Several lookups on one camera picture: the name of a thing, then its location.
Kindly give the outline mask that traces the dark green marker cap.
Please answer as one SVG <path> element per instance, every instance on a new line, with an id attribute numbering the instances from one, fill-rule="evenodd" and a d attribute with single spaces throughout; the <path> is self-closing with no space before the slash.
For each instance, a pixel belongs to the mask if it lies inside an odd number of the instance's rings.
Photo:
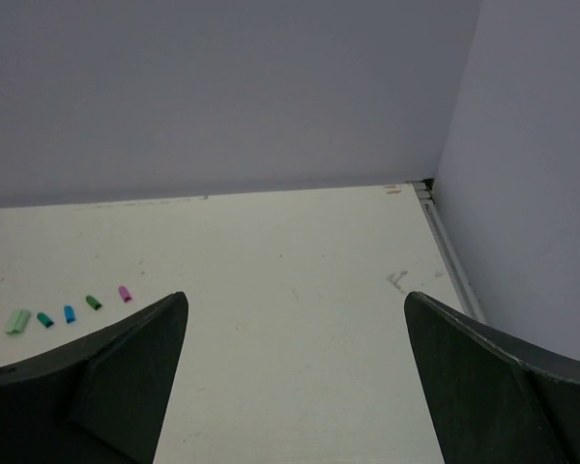
<path id="1" fill-rule="evenodd" d="M 89 305 L 94 310 L 99 310 L 100 308 L 102 308 L 102 304 L 92 295 L 87 295 L 85 297 L 85 301 L 87 305 Z"/>

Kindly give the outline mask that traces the blue marker cap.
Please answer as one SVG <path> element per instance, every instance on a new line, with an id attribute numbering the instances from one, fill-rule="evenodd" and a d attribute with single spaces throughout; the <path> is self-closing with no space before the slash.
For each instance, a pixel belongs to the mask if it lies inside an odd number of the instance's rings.
<path id="1" fill-rule="evenodd" d="M 76 321 L 75 312 L 71 305 L 64 306 L 64 317 L 67 324 L 72 324 Z"/>

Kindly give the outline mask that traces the purple marker cap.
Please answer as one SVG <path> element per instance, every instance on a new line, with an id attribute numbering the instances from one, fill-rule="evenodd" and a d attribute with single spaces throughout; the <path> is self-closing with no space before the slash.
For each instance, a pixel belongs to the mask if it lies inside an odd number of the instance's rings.
<path id="1" fill-rule="evenodd" d="M 122 299 L 122 301 L 124 303 L 128 303 L 128 302 L 131 301 L 131 293 L 127 289 L 126 286 L 124 286 L 124 285 L 119 286 L 118 287 L 118 292 L 119 292 L 120 298 Z"/>

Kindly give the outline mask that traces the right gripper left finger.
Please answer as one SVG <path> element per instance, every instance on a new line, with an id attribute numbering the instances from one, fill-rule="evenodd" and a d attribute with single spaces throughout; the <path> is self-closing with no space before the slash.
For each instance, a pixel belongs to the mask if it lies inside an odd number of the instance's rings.
<path id="1" fill-rule="evenodd" d="M 0 463 L 153 462 L 188 317 L 177 292 L 1 366 Z"/>

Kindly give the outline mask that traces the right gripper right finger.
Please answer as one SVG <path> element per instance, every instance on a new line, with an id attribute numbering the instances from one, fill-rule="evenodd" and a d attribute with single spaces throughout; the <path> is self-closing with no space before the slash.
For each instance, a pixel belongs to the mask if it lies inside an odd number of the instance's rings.
<path id="1" fill-rule="evenodd" d="M 580 463 L 580 362 L 423 294 L 404 302 L 447 463 Z"/>

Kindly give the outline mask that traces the teal marker cap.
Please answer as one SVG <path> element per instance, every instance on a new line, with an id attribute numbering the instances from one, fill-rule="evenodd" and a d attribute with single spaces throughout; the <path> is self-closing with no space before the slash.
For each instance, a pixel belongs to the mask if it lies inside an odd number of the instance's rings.
<path id="1" fill-rule="evenodd" d="M 50 328 L 54 325 L 53 320 L 43 312 L 37 313 L 37 319 L 45 328 Z"/>

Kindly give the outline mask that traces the light green highlighter cap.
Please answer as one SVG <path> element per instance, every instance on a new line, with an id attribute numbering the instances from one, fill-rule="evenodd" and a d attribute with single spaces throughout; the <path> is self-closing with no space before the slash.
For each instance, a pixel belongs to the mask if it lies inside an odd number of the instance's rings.
<path id="1" fill-rule="evenodd" d="M 26 329 L 31 312 L 27 309 L 17 309 L 11 313 L 4 333 L 8 335 L 22 334 Z"/>

